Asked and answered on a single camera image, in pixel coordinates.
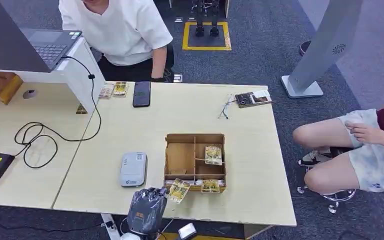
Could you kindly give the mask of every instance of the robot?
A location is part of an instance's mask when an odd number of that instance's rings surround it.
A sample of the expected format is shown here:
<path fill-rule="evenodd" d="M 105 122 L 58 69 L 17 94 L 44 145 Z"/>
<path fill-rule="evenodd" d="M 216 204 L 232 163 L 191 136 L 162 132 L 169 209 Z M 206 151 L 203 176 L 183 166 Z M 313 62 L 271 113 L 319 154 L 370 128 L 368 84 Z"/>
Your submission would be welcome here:
<path fill-rule="evenodd" d="M 209 8 L 211 8 L 211 11 L 212 11 L 211 30 L 209 31 L 209 35 L 212 37 L 219 36 L 219 29 L 217 28 L 217 20 L 219 18 L 219 7 L 220 7 L 219 2 L 220 0 L 193 0 L 192 13 L 196 12 L 195 36 L 197 37 L 204 36 L 203 18 L 204 18 L 204 13 L 205 13 L 205 17 L 207 17 L 207 9 Z"/>
<path fill-rule="evenodd" d="M 148 188 L 136 191 L 127 215 L 129 232 L 120 240 L 155 240 L 159 234 L 167 205 L 166 188 Z"/>

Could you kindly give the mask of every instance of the chair wheel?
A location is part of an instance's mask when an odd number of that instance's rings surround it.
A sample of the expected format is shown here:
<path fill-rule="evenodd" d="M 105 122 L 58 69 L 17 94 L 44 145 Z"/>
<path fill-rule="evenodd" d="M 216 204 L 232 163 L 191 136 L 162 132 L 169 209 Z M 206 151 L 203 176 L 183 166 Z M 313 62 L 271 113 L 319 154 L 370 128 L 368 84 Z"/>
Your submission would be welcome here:
<path fill-rule="evenodd" d="M 329 205 L 329 212 L 331 212 L 332 214 L 336 214 L 337 213 L 337 209 L 339 207 L 339 202 L 335 202 L 335 205 Z"/>
<path fill-rule="evenodd" d="M 296 191 L 299 193 L 299 194 L 304 194 L 306 192 L 306 189 L 308 187 L 307 186 L 299 186 L 296 188 Z"/>

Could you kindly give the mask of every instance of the grey carpet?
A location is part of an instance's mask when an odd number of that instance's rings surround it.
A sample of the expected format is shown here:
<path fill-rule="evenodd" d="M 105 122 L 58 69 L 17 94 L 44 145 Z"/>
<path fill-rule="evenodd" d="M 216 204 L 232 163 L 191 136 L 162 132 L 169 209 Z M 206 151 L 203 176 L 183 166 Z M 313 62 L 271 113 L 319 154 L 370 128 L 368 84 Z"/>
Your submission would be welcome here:
<path fill-rule="evenodd" d="M 318 28 L 329 0 L 299 2 Z M 337 66 L 363 109 L 384 106 L 384 0 L 363 1 L 354 45 Z"/>
<path fill-rule="evenodd" d="M 1 1 L 20 26 L 55 29 L 61 26 L 57 0 Z M 360 108 L 336 66 L 319 82 L 325 93 L 323 97 L 295 100 L 287 97 L 280 77 L 293 70 L 300 60 L 299 44 L 314 33 L 301 5 L 297 0 L 231 1 L 228 19 L 233 49 L 231 52 L 181 51 L 183 25 L 173 22 L 175 15 L 166 9 L 166 0 L 157 2 L 174 36 L 175 68 L 183 73 L 186 83 L 269 86 L 274 99 L 274 116 L 298 226 L 273 227 L 256 238 L 365 239 L 354 235 L 360 234 L 367 239 L 384 240 L 384 193 L 358 191 L 355 198 L 342 204 L 338 213 L 333 215 L 328 212 L 327 203 L 319 195 L 311 192 L 299 195 L 296 192 L 304 175 L 304 169 L 298 167 L 296 161 L 306 151 L 292 142 L 293 130 L 302 124 L 337 117 Z M 91 213 L 0 207 L 0 222 L 9 226 L 71 229 L 99 223 L 100 216 Z M 0 229 L 0 240 L 108 239 L 105 234 L 104 229 L 98 228 L 64 234 Z"/>

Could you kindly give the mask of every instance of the white monitor stand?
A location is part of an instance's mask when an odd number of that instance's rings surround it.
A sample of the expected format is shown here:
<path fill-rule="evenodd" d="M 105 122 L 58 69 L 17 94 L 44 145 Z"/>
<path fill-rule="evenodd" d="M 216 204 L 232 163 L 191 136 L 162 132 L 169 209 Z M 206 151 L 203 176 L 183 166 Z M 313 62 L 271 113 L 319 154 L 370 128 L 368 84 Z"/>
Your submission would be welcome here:
<path fill-rule="evenodd" d="M 93 98 L 98 103 L 99 93 L 105 84 L 105 79 L 86 40 L 83 37 L 78 37 L 66 55 L 82 62 L 95 75 Z M 92 114 L 95 110 L 91 96 L 92 80 L 88 78 L 89 74 L 86 69 L 75 60 L 62 60 L 50 73 L 11 70 L 0 70 L 0 72 L 15 73 L 25 83 L 67 84 L 89 114 Z"/>
<path fill-rule="evenodd" d="M 362 4 L 363 0 L 330 0 L 301 61 L 281 78 L 290 98 L 323 95 L 316 80 L 351 48 Z"/>

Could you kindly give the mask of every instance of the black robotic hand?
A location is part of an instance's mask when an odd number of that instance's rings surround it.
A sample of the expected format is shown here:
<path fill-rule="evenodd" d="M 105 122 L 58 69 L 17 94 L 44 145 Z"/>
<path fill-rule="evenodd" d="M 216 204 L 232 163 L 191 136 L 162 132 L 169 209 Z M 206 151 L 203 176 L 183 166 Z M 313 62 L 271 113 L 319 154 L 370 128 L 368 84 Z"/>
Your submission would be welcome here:
<path fill-rule="evenodd" d="M 131 232 L 155 235 L 161 227 L 167 205 L 166 188 L 148 188 L 136 191 L 131 200 L 127 224 Z"/>

